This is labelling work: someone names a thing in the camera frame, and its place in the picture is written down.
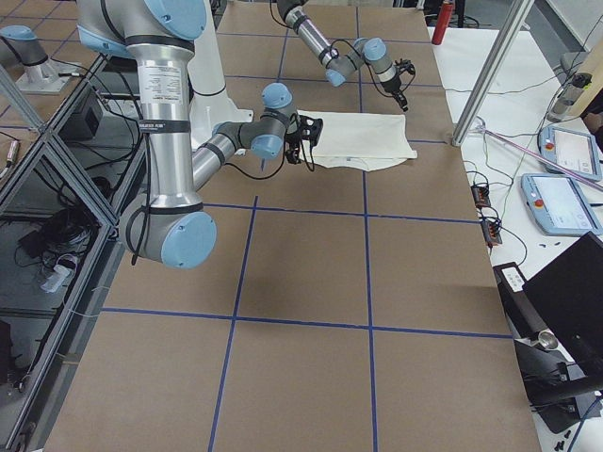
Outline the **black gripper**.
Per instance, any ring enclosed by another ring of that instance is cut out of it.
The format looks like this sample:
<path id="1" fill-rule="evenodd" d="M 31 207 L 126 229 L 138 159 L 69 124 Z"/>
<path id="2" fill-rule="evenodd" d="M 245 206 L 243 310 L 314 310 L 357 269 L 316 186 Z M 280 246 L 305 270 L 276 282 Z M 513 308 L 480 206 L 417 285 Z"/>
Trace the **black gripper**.
<path id="1" fill-rule="evenodd" d="M 408 101 L 401 90 L 401 80 L 398 75 L 381 81 L 381 86 L 386 94 L 390 95 L 399 105 L 402 111 L 408 110 Z"/>
<path id="2" fill-rule="evenodd" d="M 284 156 L 289 164 L 298 165 L 302 162 L 300 153 L 304 151 L 302 141 L 302 120 L 299 113 L 290 117 L 289 128 L 285 133 Z"/>

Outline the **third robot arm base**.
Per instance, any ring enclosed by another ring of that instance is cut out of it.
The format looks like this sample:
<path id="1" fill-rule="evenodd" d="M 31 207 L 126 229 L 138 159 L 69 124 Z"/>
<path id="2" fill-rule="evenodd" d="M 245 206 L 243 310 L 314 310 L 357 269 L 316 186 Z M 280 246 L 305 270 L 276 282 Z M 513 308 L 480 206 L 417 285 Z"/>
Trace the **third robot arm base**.
<path id="1" fill-rule="evenodd" d="M 53 61 L 37 35 L 25 25 L 1 29 L 1 66 L 6 70 L 22 67 L 24 74 L 16 85 L 20 91 L 29 94 L 58 94 L 71 78 L 67 65 Z"/>

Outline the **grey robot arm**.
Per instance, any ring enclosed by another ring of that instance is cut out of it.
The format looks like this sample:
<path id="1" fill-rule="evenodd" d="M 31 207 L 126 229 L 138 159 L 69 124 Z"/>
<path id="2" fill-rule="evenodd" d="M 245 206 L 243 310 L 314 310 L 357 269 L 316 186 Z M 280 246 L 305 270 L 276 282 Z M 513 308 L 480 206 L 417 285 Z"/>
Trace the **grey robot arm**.
<path id="1" fill-rule="evenodd" d="M 325 70 L 326 79 L 339 87 L 350 77 L 367 66 L 374 86 L 380 85 L 383 97 L 393 99 L 406 112 L 408 101 L 402 86 L 402 75 L 416 75 L 409 59 L 394 60 L 381 38 L 358 38 L 329 41 L 305 13 L 306 1 L 277 1 L 276 6 L 282 25 L 291 29 L 308 47 Z"/>
<path id="2" fill-rule="evenodd" d="M 199 189 L 239 150 L 279 154 L 300 127 L 292 95 L 271 83 L 257 121 L 238 121 L 231 102 L 221 114 L 211 98 L 228 96 L 206 1 L 80 1 L 77 8 L 85 46 L 138 65 L 148 187 L 123 211 L 120 238 L 134 259 L 196 267 L 217 239 Z"/>

